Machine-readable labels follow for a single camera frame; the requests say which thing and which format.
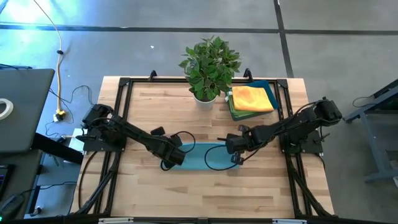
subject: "black desk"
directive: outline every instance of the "black desk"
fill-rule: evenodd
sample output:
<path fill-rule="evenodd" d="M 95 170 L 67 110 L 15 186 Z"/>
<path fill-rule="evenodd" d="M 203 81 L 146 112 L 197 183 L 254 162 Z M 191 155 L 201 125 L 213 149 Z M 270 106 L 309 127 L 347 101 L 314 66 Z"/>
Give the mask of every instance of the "black desk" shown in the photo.
<path fill-rule="evenodd" d="M 33 212 L 39 192 L 35 180 L 43 152 L 77 164 L 83 160 L 80 152 L 36 133 L 53 75 L 52 69 L 0 71 L 0 98 L 14 104 L 12 113 L 0 120 L 0 164 L 15 167 L 0 201 L 36 189 L 24 194 L 25 202 L 16 218 Z"/>

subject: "green leaves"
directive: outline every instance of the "green leaves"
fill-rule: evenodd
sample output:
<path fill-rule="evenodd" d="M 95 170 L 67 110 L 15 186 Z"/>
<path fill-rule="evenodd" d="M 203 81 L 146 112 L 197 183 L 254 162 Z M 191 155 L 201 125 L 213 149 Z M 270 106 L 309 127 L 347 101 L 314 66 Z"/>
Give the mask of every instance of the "green leaves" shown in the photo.
<path fill-rule="evenodd" d="M 205 84 L 205 81 L 200 80 L 200 81 L 195 85 L 195 91 L 201 90 L 201 89 L 203 88 L 204 84 Z"/>
<path fill-rule="evenodd" d="M 190 56 L 195 55 L 195 51 L 193 49 L 190 49 L 189 47 L 185 48 L 185 52 L 188 53 Z"/>
<path fill-rule="evenodd" d="M 235 72 L 241 66 L 239 53 L 229 49 L 229 43 L 219 37 L 202 39 L 193 49 L 186 47 L 186 60 L 179 67 L 184 69 L 191 86 L 190 92 L 199 100 L 210 101 L 228 91 Z"/>
<path fill-rule="evenodd" d="M 183 60 L 180 64 L 179 67 L 185 68 L 188 65 L 189 60 Z"/>

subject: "gray floor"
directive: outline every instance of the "gray floor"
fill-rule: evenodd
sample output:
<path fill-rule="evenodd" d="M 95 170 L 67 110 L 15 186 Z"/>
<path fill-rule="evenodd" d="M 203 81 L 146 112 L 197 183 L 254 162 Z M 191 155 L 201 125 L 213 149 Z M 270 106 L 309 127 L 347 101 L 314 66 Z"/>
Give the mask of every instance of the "gray floor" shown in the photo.
<path fill-rule="evenodd" d="M 41 0 L 56 24 L 115 27 L 277 28 L 272 0 Z M 398 30 L 398 1 L 394 0 L 280 0 L 287 29 Z M 9 0 L 0 22 L 48 24 L 29 0 Z M 58 37 L 52 31 L 0 30 L 0 62 L 55 68 Z M 62 62 L 62 95 L 89 85 L 97 100 L 105 75 L 182 75 L 177 67 L 185 46 L 200 37 L 219 35 L 241 52 L 243 67 L 256 77 L 287 77 L 279 34 L 209 34 L 175 32 L 61 32 L 66 56 Z M 342 113 L 354 110 L 353 99 L 368 96 L 398 75 L 398 36 L 287 35 L 294 76 L 304 78 L 310 100 L 335 100 Z M 56 80 L 52 84 L 56 89 Z M 38 132 L 51 121 L 56 99 L 49 96 Z M 78 90 L 70 109 L 75 123 L 54 124 L 53 131 L 70 134 L 89 108 L 86 90 Z M 398 189 L 393 181 L 365 184 L 375 171 L 361 124 L 354 121 L 325 129 L 326 174 L 335 213 L 345 218 L 398 222 Z M 79 167 L 55 164 L 46 158 L 43 185 L 77 179 Z M 66 214 L 65 189 L 43 191 L 59 207 L 48 214 Z"/>

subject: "black metal frame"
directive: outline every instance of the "black metal frame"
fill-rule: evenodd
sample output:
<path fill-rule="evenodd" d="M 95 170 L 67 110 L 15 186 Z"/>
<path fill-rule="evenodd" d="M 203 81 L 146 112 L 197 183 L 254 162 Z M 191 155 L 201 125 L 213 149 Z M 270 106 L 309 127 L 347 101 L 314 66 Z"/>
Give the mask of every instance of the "black metal frame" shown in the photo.
<path fill-rule="evenodd" d="M 101 223 L 98 220 L 102 218 L 117 218 L 111 217 L 107 214 L 89 214 L 89 215 L 68 215 L 47 218 L 30 218 L 25 220 L 11 220 L 10 224 L 67 224 L 67 223 Z M 197 223 L 197 224 L 388 224 L 381 222 L 352 220 L 347 218 L 334 217 L 316 217 L 316 216 L 302 216 L 298 220 L 284 220 L 276 218 L 174 218 L 174 217 L 126 217 L 125 222 L 122 223 L 161 223 L 161 224 L 176 224 L 176 223 Z"/>
<path fill-rule="evenodd" d="M 276 96 L 276 100 L 279 104 L 278 107 L 278 115 L 279 115 L 279 119 L 282 120 L 284 119 L 284 112 L 283 112 L 283 108 L 282 108 L 282 100 L 280 97 L 280 90 L 283 91 L 284 96 L 285 96 L 285 100 L 286 100 L 286 105 L 287 105 L 287 111 L 288 111 L 288 115 L 292 116 L 293 115 L 293 110 L 292 110 L 292 104 L 290 101 L 290 95 L 289 95 L 289 87 L 287 84 L 287 80 L 286 79 L 273 79 L 273 80 L 268 80 L 268 79 L 255 79 L 252 77 L 252 73 L 250 71 L 250 69 L 246 69 L 244 72 L 244 77 L 247 79 L 234 79 L 232 81 L 232 83 L 248 83 L 248 82 L 253 82 L 253 81 L 257 81 L 257 80 L 267 80 L 269 82 L 270 85 L 272 85 L 274 87 L 275 90 L 275 96 Z M 127 95 L 126 95 L 126 100 L 125 100 L 125 104 L 124 104 L 124 109 L 123 109 L 123 118 L 125 120 L 127 120 L 127 115 L 128 115 L 128 111 L 129 111 L 129 104 L 130 104 L 130 99 L 131 99 L 131 94 L 132 94 L 132 87 L 134 83 L 147 83 L 147 82 L 152 82 L 152 83 L 186 83 L 187 80 L 185 78 L 162 78 L 162 77 L 158 77 L 156 74 L 156 71 L 152 71 L 149 78 L 120 78 L 119 80 L 119 86 L 118 86 L 118 93 L 116 95 L 116 101 L 115 101 L 115 106 L 114 106 L 114 110 L 116 113 L 119 113 L 119 109 L 120 109 L 120 102 L 121 102 L 121 98 L 122 98 L 122 92 L 124 90 L 124 87 L 127 87 Z M 282 141 L 282 139 L 280 138 L 280 148 L 283 151 L 283 146 L 284 143 Z M 101 176 L 99 178 L 99 181 L 101 182 L 103 180 L 103 178 L 105 177 L 107 171 L 108 171 L 108 166 L 109 166 L 109 159 L 111 157 L 111 153 L 112 152 L 105 152 L 105 157 L 104 157 L 104 161 L 103 161 L 103 166 L 102 166 L 102 170 L 101 170 Z M 303 169 L 303 163 L 302 163 L 302 158 L 300 154 L 297 154 L 296 156 L 296 161 L 297 161 L 297 168 L 298 168 L 298 173 L 299 176 L 302 178 L 303 182 L 305 183 L 305 174 L 304 174 L 304 169 Z M 289 160 L 292 159 L 290 154 L 285 154 L 285 159 L 288 162 Z M 289 177 L 289 185 L 290 185 L 290 192 L 292 194 L 292 203 L 293 203 L 293 208 L 294 208 L 294 215 L 295 217 L 299 217 L 300 215 L 302 215 L 302 212 L 300 210 L 299 207 L 299 199 L 297 197 L 297 191 L 296 191 L 296 187 L 295 187 L 295 181 L 294 178 L 292 177 L 292 171 L 290 169 L 287 169 L 288 172 L 288 177 Z M 110 215 L 111 213 L 111 209 L 113 206 L 113 197 L 114 197 L 114 191 L 115 191 L 115 186 L 116 186 L 116 179 L 117 179 L 118 174 L 115 173 L 115 175 L 113 176 L 113 178 L 111 179 L 111 185 L 109 186 L 109 194 L 108 194 L 108 199 L 106 201 L 106 206 L 104 209 L 104 214 L 108 214 Z M 312 210 L 311 210 L 311 205 L 310 202 L 307 200 L 306 196 L 303 195 L 304 197 L 304 201 L 305 201 L 305 214 L 306 215 L 312 215 Z M 96 203 L 95 203 L 95 207 L 94 207 L 94 213 L 100 213 L 100 208 L 101 208 L 101 201 L 102 201 L 102 193 L 99 196 L 99 198 L 97 199 Z"/>

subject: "yellow cloth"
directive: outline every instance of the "yellow cloth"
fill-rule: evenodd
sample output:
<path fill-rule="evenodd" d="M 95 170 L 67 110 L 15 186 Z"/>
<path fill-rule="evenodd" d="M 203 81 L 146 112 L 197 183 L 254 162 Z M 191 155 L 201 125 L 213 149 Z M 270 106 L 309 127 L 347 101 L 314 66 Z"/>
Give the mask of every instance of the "yellow cloth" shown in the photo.
<path fill-rule="evenodd" d="M 232 97 L 236 110 L 244 111 L 273 111 L 264 88 L 250 86 L 232 87 Z"/>

